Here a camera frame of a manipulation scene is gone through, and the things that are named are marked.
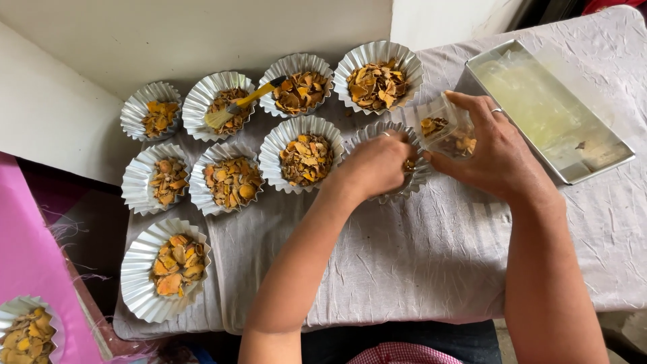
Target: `yellow brush handle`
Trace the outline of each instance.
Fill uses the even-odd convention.
[[[258,90],[252,92],[246,98],[244,98],[242,100],[238,100],[236,102],[236,105],[241,109],[246,108],[247,106],[249,106],[249,104],[251,104],[252,102],[258,100],[259,98],[261,98],[266,93],[272,92],[275,88],[279,87],[281,85],[281,83],[283,81],[285,81],[286,79],[287,79],[287,76],[281,76],[279,78],[275,78],[275,79],[271,80],[270,82],[266,83],[265,85],[259,87]]]

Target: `pink cloth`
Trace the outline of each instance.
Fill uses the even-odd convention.
[[[424,345],[381,343],[366,349],[348,364],[461,364],[458,359]]]
[[[45,227],[16,159],[2,152],[0,236],[0,276],[12,277],[3,279],[0,303],[16,296],[41,296],[64,325],[65,351],[59,363],[103,363],[58,244]]]

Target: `brush bristles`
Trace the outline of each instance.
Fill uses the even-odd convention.
[[[232,117],[234,117],[234,114],[230,114],[226,109],[222,109],[215,113],[206,114],[204,116],[204,122],[209,125],[209,127],[218,130]]]

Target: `forearm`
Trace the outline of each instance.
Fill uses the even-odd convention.
[[[339,233],[357,203],[340,186],[324,184],[265,275],[246,330],[268,334],[300,330]]]
[[[554,191],[510,209],[505,318],[519,362],[607,363],[563,198]]]

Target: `aluminum foil cup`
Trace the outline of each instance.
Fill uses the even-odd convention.
[[[285,190],[286,193],[294,191],[294,193],[300,194],[303,191],[312,192],[315,187],[321,187],[321,181],[308,187],[292,186],[281,175],[279,153],[287,147],[289,142],[295,141],[299,135],[305,133],[322,136],[330,144],[333,149],[331,172],[342,162],[342,154],[344,153],[342,141],[344,140],[341,131],[335,128],[332,122],[327,122],[325,119],[313,115],[286,120],[272,129],[269,135],[265,137],[265,141],[261,145],[261,155],[258,157],[261,161],[260,169],[263,171],[263,176],[267,179],[268,185],[274,186],[277,191]]]
[[[45,312],[49,313],[52,316],[49,324],[56,330],[52,336],[52,344],[54,344],[54,350],[49,354],[49,360],[52,364],[58,364],[63,356],[65,351],[65,332],[63,332],[63,323],[61,322],[60,316],[54,312],[52,307],[45,303],[40,296],[31,297],[31,296],[18,296],[11,301],[6,301],[0,305],[0,337],[5,336],[5,330],[14,323],[16,317],[26,315],[36,308],[42,307],[45,309]]]
[[[150,182],[156,171],[155,162],[170,157],[184,162],[186,165],[184,171],[188,173],[184,180],[188,183],[191,176],[191,166],[187,163],[186,154],[178,145],[160,144],[149,147],[133,158],[126,167],[124,182],[122,183],[122,198],[126,200],[124,204],[128,205],[129,209],[135,210],[135,214],[146,215],[149,212],[156,214],[160,211],[166,211],[186,196],[188,185],[184,186],[182,194],[175,195],[175,200],[166,207],[159,203],[157,198],[153,197],[154,188],[150,185]]]
[[[323,98],[321,102],[317,102],[313,108],[308,108],[304,112],[299,112],[297,114],[288,114],[279,110],[276,107],[276,100],[272,93],[268,93],[261,97],[260,104],[263,106],[263,109],[266,113],[272,114],[273,117],[279,115],[282,118],[289,117],[299,117],[304,115],[310,115],[319,108],[325,101],[327,97],[330,96],[331,90],[333,88],[333,70],[330,68],[330,65],[324,61],[323,58],[319,58],[313,54],[307,53],[297,53],[291,54],[289,56],[283,57],[280,60],[276,61],[273,65],[270,66],[270,69],[265,71],[265,76],[259,81],[259,85],[265,85],[271,80],[279,76],[291,76],[299,72],[318,72],[320,75],[328,78],[328,81],[323,85]]]
[[[222,213],[229,213],[232,211],[240,211],[243,207],[247,207],[252,201],[258,201],[258,194],[263,191],[261,186],[265,184],[263,179],[263,173],[259,168],[259,173],[261,174],[261,186],[259,186],[258,191],[253,199],[244,205],[238,205],[234,209],[227,209],[225,206],[218,206],[215,204],[214,195],[209,190],[209,187],[206,186],[206,180],[204,179],[203,170],[207,165],[216,164],[217,162],[238,158],[245,156],[250,162],[250,166],[258,166],[258,159],[256,153],[252,151],[251,148],[245,146],[241,142],[233,143],[224,143],[224,144],[214,144],[211,148],[207,149],[204,154],[200,156],[200,159],[193,166],[193,172],[191,173],[189,187],[189,193],[191,194],[191,202],[199,210],[202,210],[205,216],[209,214],[220,215]]]
[[[376,122],[373,125],[368,125],[364,129],[358,130],[355,136],[345,143],[344,159],[348,157],[353,150],[361,142],[365,142],[374,137],[382,135],[383,131],[393,129],[395,131],[404,131],[409,135],[409,143],[414,146],[418,152],[418,159],[415,161],[415,170],[404,174],[404,183],[399,188],[389,191],[383,195],[374,196],[369,198],[369,201],[378,199],[380,204],[386,203],[389,200],[398,198],[409,198],[412,192],[419,192],[420,185],[427,183],[427,178],[432,174],[432,168],[428,161],[421,157],[423,149],[420,147],[420,142],[415,136],[415,131],[411,126],[405,126],[403,123],[389,122]]]
[[[205,142],[209,140],[218,141],[219,139],[227,139],[230,135],[235,135],[216,134],[214,133],[214,129],[204,122],[206,112],[214,102],[214,99],[220,95],[218,91],[233,89],[235,87],[240,87],[248,93],[253,93],[255,90],[252,81],[245,77],[244,74],[238,72],[214,73],[200,80],[191,89],[189,95],[186,95],[184,106],[182,107],[182,120],[184,121],[184,128],[187,133],[193,135],[196,140],[202,139]],[[254,113],[254,106],[256,104],[256,101],[252,103],[249,113],[250,116]],[[249,118],[247,117],[243,121],[243,127],[245,127],[245,123],[249,121]]]
[[[183,288],[184,296],[160,296],[150,279],[153,263],[157,259],[160,246],[173,235],[186,234],[196,242],[204,244],[204,272],[198,282]],[[204,291],[204,281],[208,277],[207,267],[211,264],[206,244],[206,235],[197,226],[179,218],[164,219],[142,231],[126,251],[121,270],[121,290],[124,302],[138,319],[147,323],[161,323],[182,313],[187,306],[195,303],[198,294]]]
[[[375,111],[360,108],[356,102],[353,102],[351,93],[348,91],[346,78],[355,69],[362,68],[368,63],[389,62],[393,57],[397,59],[393,69],[406,72],[406,82],[408,84],[406,93],[389,109]],[[337,69],[334,70],[334,91],[339,95],[339,99],[344,101],[347,107],[353,108],[355,112],[363,111],[366,115],[370,113],[381,115],[387,110],[391,112],[396,108],[404,107],[408,101],[413,100],[415,94],[420,92],[423,73],[422,62],[409,48],[386,40],[374,41],[346,53],[344,59],[337,65]]]
[[[144,132],[146,131],[142,124],[142,119],[148,114],[147,102],[176,102],[177,111],[173,114],[173,125],[166,128],[165,133],[160,133],[157,137],[149,138]],[[180,93],[169,85],[167,82],[155,82],[148,84],[128,98],[124,107],[122,107],[121,121],[124,132],[133,140],[139,141],[163,141],[170,138],[180,127],[182,116],[182,100]]]

